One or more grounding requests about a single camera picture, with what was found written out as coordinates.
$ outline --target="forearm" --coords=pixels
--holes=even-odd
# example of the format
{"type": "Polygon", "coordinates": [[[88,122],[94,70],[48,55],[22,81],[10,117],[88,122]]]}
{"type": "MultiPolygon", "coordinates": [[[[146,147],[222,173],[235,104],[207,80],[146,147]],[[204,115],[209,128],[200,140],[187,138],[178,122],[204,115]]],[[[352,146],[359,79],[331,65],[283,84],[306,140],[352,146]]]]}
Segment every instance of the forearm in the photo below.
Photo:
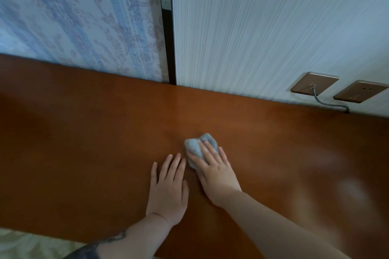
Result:
{"type": "Polygon", "coordinates": [[[169,231],[162,217],[150,214],[119,235],[82,247],[66,259],[150,259],[169,231]]]}
{"type": "Polygon", "coordinates": [[[267,259],[348,258],[245,193],[236,192],[224,208],[267,259]]]}

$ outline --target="tattooed arm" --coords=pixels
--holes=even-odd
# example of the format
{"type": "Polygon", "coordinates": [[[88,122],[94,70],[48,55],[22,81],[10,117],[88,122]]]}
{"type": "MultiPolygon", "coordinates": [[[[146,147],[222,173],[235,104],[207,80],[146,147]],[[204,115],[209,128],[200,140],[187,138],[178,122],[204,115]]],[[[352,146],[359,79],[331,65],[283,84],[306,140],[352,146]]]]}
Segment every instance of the tattooed arm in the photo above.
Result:
{"type": "Polygon", "coordinates": [[[151,258],[178,224],[188,204],[189,188],[184,180],[186,160],[168,155],[157,181],[157,163],[151,169],[151,186],[146,217],[124,232],[95,244],[84,246],[65,259],[151,258]]]}

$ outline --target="tattoo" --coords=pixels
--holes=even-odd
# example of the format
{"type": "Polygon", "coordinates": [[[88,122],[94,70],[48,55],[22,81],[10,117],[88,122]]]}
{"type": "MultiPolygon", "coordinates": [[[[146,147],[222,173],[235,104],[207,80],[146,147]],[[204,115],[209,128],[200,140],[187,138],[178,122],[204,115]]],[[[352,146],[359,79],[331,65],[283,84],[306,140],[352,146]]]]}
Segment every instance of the tattoo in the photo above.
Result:
{"type": "Polygon", "coordinates": [[[100,244],[103,243],[113,243],[116,241],[120,241],[127,237],[127,230],[122,231],[118,235],[108,238],[106,240],[99,241],[97,243],[92,243],[89,245],[86,245],[72,253],[70,253],[68,256],[66,256],[63,259],[100,259],[100,257],[97,255],[96,249],[100,244]]]}

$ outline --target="gold outlet plate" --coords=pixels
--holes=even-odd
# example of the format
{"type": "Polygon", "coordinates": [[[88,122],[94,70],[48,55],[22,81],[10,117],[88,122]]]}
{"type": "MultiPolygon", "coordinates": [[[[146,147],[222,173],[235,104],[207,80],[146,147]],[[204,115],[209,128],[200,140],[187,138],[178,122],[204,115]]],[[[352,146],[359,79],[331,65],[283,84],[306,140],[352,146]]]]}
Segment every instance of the gold outlet plate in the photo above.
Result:
{"type": "Polygon", "coordinates": [[[335,95],[334,99],[360,104],[388,87],[389,85],[383,83],[357,80],[335,95]]]}
{"type": "Polygon", "coordinates": [[[292,87],[291,92],[313,96],[311,86],[316,85],[316,94],[319,95],[338,80],[336,76],[308,72],[292,87]]]}

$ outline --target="left hand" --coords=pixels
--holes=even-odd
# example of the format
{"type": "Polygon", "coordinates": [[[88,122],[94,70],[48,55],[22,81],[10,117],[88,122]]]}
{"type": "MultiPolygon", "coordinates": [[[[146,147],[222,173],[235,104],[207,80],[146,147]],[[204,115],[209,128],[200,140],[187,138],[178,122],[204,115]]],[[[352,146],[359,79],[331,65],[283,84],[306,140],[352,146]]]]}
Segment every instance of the left hand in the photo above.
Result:
{"type": "Polygon", "coordinates": [[[181,160],[181,154],[177,154],[172,165],[173,155],[168,155],[162,165],[157,181],[157,166],[154,162],[151,168],[151,184],[149,201],[147,203],[146,216],[156,214],[162,217],[172,228],[178,224],[185,214],[188,206],[189,187],[184,178],[186,160],[181,160]]]}

